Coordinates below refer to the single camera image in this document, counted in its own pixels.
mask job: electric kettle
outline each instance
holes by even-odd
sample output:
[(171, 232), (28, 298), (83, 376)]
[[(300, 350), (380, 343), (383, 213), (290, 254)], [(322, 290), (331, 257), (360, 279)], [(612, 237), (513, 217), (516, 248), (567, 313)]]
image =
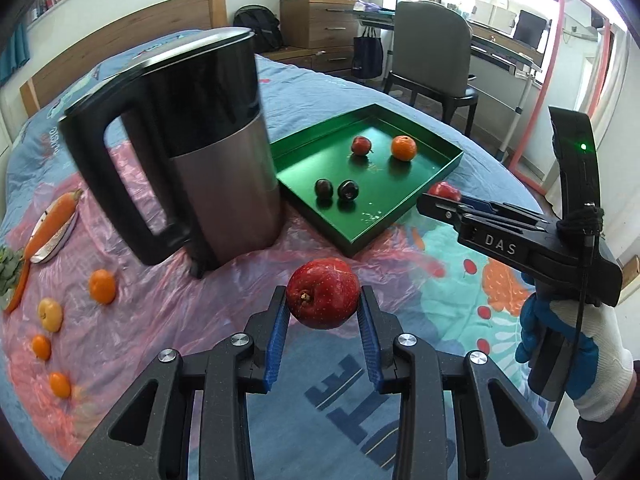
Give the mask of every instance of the electric kettle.
[[(103, 211), (146, 265), (185, 247), (201, 277), (273, 244), (280, 193), (252, 49), (252, 31), (189, 35), (138, 57), (60, 119), (66, 145)], [(120, 117), (166, 215), (153, 233), (104, 143)]]

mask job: pink plastic sheet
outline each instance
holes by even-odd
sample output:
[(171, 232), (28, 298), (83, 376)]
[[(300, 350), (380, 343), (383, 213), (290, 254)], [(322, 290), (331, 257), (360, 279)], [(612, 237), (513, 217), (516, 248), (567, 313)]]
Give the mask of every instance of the pink plastic sheet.
[[(164, 221), (158, 202), (128, 143), (112, 151), (127, 189), (155, 228)], [(58, 186), (41, 184), (8, 244), (27, 242), (44, 209), (59, 195), (86, 185), (75, 174)], [(347, 260), (361, 283), (374, 284), (384, 309), (393, 312), (442, 266), (425, 254), (411, 227), (392, 226), (356, 260)], [(15, 392), (47, 441), (70, 460), (133, 379), (164, 348), (182, 354), (207, 350), (244, 328), (264, 310), (273, 289), (314, 258), (340, 256), (296, 212), (272, 248), (245, 254), (202, 280), (189, 276), (189, 261), (179, 251), (162, 264), (146, 267), (136, 259), (105, 218), (90, 192), (79, 203), (79, 218), (65, 247), (50, 262), (31, 266), (22, 303), (2, 320), (2, 344)], [(116, 300), (101, 306), (88, 293), (88, 279), (107, 269), (118, 281)], [(44, 363), (31, 351), (31, 339), (45, 333), (36, 314), (41, 298), (64, 308), (59, 333), (50, 335), (52, 357)], [(356, 319), (335, 330), (358, 336)], [(71, 380), (70, 400), (55, 397), (48, 377), (59, 371)]]

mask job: teal curtain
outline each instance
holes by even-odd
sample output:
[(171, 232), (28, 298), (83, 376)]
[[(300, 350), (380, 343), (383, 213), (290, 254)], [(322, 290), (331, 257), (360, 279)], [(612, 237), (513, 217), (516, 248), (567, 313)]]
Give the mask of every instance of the teal curtain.
[(0, 86), (6, 83), (30, 57), (27, 28), (24, 23), (19, 23), (14, 34), (7, 41), (4, 52), (0, 55)]

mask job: metal screw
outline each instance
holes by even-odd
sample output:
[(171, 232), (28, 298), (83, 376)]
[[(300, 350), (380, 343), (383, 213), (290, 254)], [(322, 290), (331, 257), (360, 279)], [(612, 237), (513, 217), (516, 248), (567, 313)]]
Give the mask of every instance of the metal screw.
[(402, 346), (413, 346), (418, 342), (418, 340), (415, 338), (415, 335), (413, 334), (400, 334), (398, 336), (398, 342)]
[(162, 350), (159, 354), (158, 354), (158, 360), (161, 363), (170, 363), (171, 361), (173, 361), (176, 357), (178, 357), (178, 352), (176, 352), (173, 348), (167, 348), (165, 350)]
[(476, 365), (483, 365), (486, 363), (488, 357), (483, 352), (476, 350), (475, 352), (471, 352), (469, 359)]
[(231, 336), (231, 344), (233, 346), (244, 346), (249, 342), (249, 336), (247, 334), (243, 334), (242, 332), (239, 334), (233, 334)]

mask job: gray chair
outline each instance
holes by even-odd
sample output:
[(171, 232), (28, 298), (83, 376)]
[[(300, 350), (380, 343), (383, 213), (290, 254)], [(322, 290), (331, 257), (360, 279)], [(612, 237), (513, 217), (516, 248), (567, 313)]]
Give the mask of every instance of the gray chair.
[(393, 67), (384, 93), (392, 85), (442, 103), (442, 122), (451, 124), (457, 108), (468, 106), (465, 135), (478, 106), (478, 90), (469, 86), (471, 30), (453, 10), (433, 2), (399, 2), (396, 8)]

